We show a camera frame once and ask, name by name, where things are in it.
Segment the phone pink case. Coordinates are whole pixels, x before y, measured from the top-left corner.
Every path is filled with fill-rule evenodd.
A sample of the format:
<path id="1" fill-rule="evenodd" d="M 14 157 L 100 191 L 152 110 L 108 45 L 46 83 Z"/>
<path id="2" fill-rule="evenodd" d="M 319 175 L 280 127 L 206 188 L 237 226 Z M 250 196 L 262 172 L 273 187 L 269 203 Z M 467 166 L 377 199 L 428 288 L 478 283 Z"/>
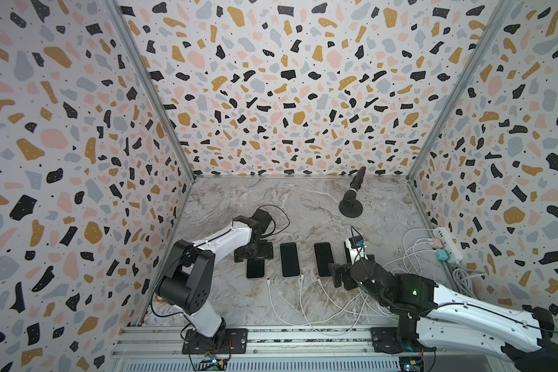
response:
<path id="1" fill-rule="evenodd" d="M 330 243 L 315 243 L 314 252 L 319 277 L 331 277 L 330 265 L 334 263 Z"/>
<path id="2" fill-rule="evenodd" d="M 246 278 L 261 279 L 265 277 L 265 260 L 249 259 L 246 262 Z"/>

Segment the black phone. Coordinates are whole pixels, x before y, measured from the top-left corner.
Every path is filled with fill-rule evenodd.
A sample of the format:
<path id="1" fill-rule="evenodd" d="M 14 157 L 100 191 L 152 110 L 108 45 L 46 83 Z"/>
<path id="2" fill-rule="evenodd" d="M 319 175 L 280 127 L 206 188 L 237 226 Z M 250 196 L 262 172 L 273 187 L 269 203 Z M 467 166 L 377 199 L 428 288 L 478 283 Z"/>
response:
<path id="1" fill-rule="evenodd" d="M 347 264 L 352 264 L 353 263 L 353 258 L 352 258 L 352 246 L 351 246 L 350 240 L 346 240 L 343 243 L 343 250 L 344 250 L 344 257 L 346 259 L 346 263 Z"/>

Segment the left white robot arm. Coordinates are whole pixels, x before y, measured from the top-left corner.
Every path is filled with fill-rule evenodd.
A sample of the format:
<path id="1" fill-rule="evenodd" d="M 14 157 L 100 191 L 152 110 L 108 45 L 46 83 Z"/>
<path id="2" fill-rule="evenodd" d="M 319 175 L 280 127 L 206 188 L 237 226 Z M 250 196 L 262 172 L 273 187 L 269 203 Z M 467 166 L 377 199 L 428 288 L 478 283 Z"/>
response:
<path id="1" fill-rule="evenodd" d="M 257 209 L 251 217 L 239 215 L 229 226 L 201 240 L 178 240 L 170 249 L 154 294 L 179 308 L 198 336 L 211 342 L 225 337 L 226 323 L 212 307 L 209 294 L 215 265 L 227 256 L 237 263 L 269 260 L 273 245 L 268 240 L 276 223 L 271 214 Z"/>

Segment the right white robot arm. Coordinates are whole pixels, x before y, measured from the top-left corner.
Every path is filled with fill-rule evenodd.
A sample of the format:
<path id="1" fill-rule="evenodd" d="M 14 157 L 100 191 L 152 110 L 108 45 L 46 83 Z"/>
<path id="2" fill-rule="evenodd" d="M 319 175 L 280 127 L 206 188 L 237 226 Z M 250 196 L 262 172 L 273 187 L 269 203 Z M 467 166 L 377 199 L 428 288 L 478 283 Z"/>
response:
<path id="1" fill-rule="evenodd" d="M 335 287 L 358 288 L 398 316 L 395 327 L 371 329 L 378 353 L 483 353 L 513 363 L 519 371 L 558 371 L 553 316 L 545 308 L 515 311 L 473 299 L 416 274 L 392 274 L 362 257 L 332 263 Z"/>

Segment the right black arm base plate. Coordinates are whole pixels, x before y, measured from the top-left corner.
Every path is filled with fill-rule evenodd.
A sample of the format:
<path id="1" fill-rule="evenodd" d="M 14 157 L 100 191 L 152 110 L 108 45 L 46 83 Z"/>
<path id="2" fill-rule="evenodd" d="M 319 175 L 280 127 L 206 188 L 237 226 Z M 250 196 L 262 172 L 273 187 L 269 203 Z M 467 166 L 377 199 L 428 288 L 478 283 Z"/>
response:
<path id="1" fill-rule="evenodd" d="M 419 335 L 415 331 L 403 330 L 398 327 L 372 327 L 370 328 L 370 337 L 375 353 L 394 355 L 408 352 L 437 351 L 435 347 L 421 344 Z"/>

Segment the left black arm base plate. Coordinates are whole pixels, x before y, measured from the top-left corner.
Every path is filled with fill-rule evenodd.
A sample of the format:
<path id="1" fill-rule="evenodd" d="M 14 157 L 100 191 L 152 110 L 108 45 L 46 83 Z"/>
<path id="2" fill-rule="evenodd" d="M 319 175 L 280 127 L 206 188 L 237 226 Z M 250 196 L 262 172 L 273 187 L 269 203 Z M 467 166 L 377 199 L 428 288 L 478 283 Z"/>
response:
<path id="1" fill-rule="evenodd" d="M 212 338 L 205 337 L 195 330 L 187 331 L 181 353 L 184 355 L 245 354 L 248 344 L 248 329 L 225 329 Z"/>

